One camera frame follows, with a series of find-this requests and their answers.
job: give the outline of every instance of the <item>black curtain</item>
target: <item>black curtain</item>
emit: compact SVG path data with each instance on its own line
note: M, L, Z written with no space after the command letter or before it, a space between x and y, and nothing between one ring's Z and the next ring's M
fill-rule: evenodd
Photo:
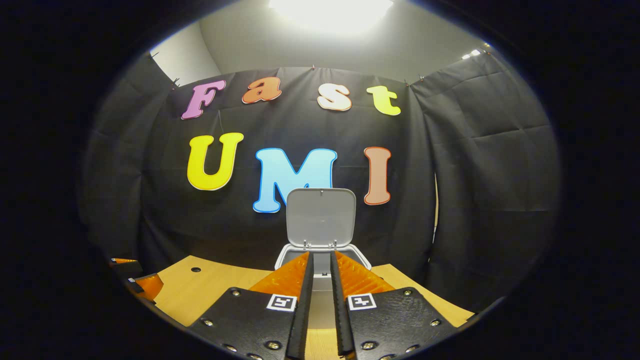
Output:
M277 76L282 95L243 104L256 79ZM145 86L127 79L145 78ZM198 118L180 115L193 87L224 79ZM323 83L351 91L349 111L328 111ZM397 94L398 116L378 112L371 86ZM213 192L186 177L189 141L211 135L205 171L217 172L223 133L240 132L234 173ZM225 74L172 90L148 57L115 87L97 117L81 209L108 257L156 272L194 255L271 270L287 244L284 202L256 213L259 149L279 147L299 170L312 149L337 152L333 186L358 197L353 241L372 265L393 264L431 291L478 311L514 284L548 241L557 189L548 120L527 85L490 55L459 61L411 86L335 69L279 68ZM369 206L366 147L389 149L391 200ZM433 241L435 182L440 216Z
M494 55L458 61L412 90L439 200L423 284L478 312L550 243L560 179L554 134L531 88Z

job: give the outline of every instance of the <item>table surface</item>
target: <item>table surface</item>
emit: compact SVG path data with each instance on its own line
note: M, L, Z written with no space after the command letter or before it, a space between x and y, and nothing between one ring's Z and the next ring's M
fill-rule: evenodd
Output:
M200 271L191 271L194 267ZM390 264L374 266L371 271L395 288L413 286L455 327L473 315L423 288ZM268 270L241 268L188 256L158 273L164 286L154 301L160 310L182 325L189 326L226 289L232 286L248 289L270 273ZM338 360L337 352L335 329L308 330L307 360Z

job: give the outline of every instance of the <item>letter u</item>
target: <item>letter u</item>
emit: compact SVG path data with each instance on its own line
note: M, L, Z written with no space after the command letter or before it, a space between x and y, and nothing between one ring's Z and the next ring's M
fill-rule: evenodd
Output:
M227 133L220 137L222 155L220 158L220 169L218 172L209 175L204 172L204 160L207 156L207 149L213 143L213 136L196 136L189 142L191 153L187 164L187 178L191 185L199 190L218 190L225 186L231 179L236 161L236 149L244 135L241 133Z

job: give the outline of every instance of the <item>blue letter m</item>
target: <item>blue letter m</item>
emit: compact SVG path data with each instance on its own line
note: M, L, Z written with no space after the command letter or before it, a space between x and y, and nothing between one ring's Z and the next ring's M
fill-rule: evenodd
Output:
M253 209L259 213L277 213L280 203L275 199L275 187L285 205L287 196L293 189L331 188L331 169L338 154L328 149L311 150L298 172L293 170L282 149L258 150L255 157L262 163L262 175L260 195L258 201L253 203Z

